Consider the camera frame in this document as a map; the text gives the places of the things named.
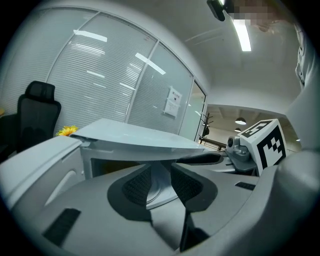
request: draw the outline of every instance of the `black camera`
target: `black camera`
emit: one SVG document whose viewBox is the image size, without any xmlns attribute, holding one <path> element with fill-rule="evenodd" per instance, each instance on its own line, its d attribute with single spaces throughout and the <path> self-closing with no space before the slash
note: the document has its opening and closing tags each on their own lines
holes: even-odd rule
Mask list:
<svg viewBox="0 0 320 256">
<path fill-rule="evenodd" d="M 209 6 L 211 12 L 214 17 L 219 21 L 225 21 L 226 17 L 224 15 L 224 10 L 230 14 L 234 12 L 234 5 L 232 0 L 224 0 L 224 4 L 222 5 L 219 0 L 207 0 L 207 5 Z"/>
</svg>

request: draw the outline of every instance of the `black office chair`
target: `black office chair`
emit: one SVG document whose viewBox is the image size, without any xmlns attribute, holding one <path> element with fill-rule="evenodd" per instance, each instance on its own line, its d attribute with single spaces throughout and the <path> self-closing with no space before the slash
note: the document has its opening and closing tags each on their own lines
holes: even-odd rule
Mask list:
<svg viewBox="0 0 320 256">
<path fill-rule="evenodd" d="M 33 81 L 21 95 L 17 106 L 17 153 L 54 136 L 61 111 L 55 101 L 55 86 Z"/>
<path fill-rule="evenodd" d="M 9 114 L 0 118 L 0 163 L 17 149 L 17 115 Z"/>
</svg>

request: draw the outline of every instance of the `white paper sign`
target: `white paper sign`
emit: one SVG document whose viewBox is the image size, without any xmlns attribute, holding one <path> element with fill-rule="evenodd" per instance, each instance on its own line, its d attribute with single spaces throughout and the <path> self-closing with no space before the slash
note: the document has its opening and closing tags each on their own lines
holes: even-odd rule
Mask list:
<svg viewBox="0 0 320 256">
<path fill-rule="evenodd" d="M 164 112 L 174 117 L 177 117 L 178 110 L 179 106 L 174 104 L 171 100 L 167 99 Z"/>
<path fill-rule="evenodd" d="M 177 90 L 175 90 L 173 87 L 171 87 L 168 100 L 172 101 L 176 105 L 180 106 L 182 95 Z"/>
<path fill-rule="evenodd" d="M 169 96 L 166 100 L 164 113 L 177 117 L 181 98 L 182 94 L 175 90 L 173 87 L 171 87 Z"/>
</svg>

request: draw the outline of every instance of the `chair headrest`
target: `chair headrest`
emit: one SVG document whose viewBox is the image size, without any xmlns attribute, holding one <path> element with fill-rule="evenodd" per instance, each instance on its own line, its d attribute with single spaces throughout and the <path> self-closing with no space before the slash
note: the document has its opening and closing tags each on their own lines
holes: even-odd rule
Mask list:
<svg viewBox="0 0 320 256">
<path fill-rule="evenodd" d="M 55 86 L 46 82 L 33 81 L 25 90 L 28 98 L 43 102 L 53 102 L 55 100 Z"/>
</svg>

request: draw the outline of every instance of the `white cube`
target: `white cube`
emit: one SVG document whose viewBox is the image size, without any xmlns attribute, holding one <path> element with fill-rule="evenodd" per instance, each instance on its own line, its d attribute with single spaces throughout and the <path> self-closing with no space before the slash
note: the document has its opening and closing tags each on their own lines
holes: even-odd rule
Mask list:
<svg viewBox="0 0 320 256">
<path fill-rule="evenodd" d="M 259 176 L 286 157 L 287 145 L 278 119 L 259 121 L 238 136 L 240 145 L 248 148 L 255 161 Z"/>
</svg>

